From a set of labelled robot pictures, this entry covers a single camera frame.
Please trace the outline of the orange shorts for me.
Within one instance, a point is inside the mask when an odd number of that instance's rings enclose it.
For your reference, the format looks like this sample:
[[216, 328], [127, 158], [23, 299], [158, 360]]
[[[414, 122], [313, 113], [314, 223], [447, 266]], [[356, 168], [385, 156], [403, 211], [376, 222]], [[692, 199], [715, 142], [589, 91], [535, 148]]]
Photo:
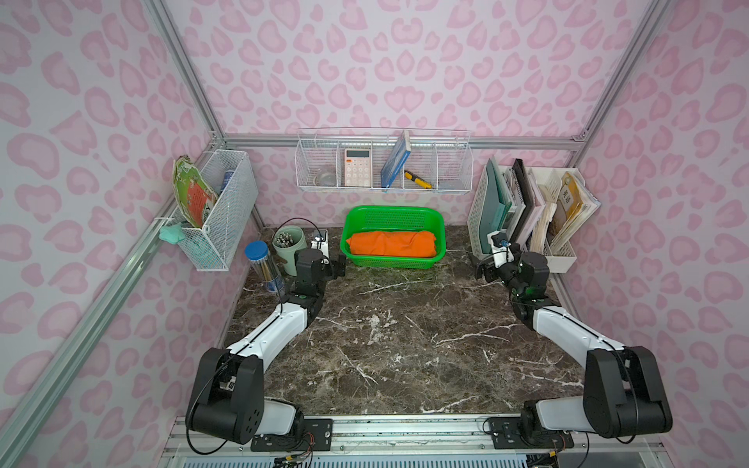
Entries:
[[353, 255], [430, 259], [437, 255], [436, 236], [429, 231], [372, 231], [353, 234], [345, 241]]

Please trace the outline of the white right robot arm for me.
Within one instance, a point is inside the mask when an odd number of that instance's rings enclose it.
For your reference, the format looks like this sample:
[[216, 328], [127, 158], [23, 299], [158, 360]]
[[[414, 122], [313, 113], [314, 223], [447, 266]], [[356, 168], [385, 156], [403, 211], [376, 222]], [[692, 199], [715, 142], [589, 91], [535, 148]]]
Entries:
[[627, 442], [669, 432], [674, 418], [653, 352], [606, 337], [555, 304], [546, 294], [549, 274], [546, 257], [514, 247], [475, 267], [476, 277], [505, 286], [520, 322], [553, 341], [584, 372], [581, 396], [525, 403], [522, 437], [536, 445], [544, 436], [575, 431]]

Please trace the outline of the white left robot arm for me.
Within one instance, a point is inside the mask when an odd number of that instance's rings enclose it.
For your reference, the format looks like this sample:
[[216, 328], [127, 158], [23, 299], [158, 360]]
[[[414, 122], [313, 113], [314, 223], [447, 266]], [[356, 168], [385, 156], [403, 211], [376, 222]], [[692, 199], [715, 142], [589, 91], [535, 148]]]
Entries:
[[245, 445], [257, 436], [296, 446], [305, 438], [300, 407], [264, 393], [264, 375], [281, 351], [319, 315], [327, 284], [346, 272], [346, 257], [317, 249], [295, 254], [296, 280], [273, 312], [227, 348], [201, 357], [185, 416], [185, 436], [200, 433]]

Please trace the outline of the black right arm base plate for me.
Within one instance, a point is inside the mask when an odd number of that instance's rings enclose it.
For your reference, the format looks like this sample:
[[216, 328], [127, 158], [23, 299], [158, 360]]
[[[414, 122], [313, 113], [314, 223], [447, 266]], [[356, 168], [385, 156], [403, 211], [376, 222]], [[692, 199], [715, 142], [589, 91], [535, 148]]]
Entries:
[[490, 435], [496, 450], [567, 450], [575, 446], [571, 434], [536, 427], [522, 417], [489, 417], [482, 431]]

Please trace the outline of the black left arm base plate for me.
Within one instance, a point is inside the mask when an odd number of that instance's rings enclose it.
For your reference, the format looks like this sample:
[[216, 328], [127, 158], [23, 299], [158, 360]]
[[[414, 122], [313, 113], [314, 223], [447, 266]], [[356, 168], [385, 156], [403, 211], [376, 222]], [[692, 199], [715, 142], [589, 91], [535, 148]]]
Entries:
[[257, 435], [251, 442], [252, 452], [329, 452], [334, 421], [331, 418], [306, 419], [287, 435]]

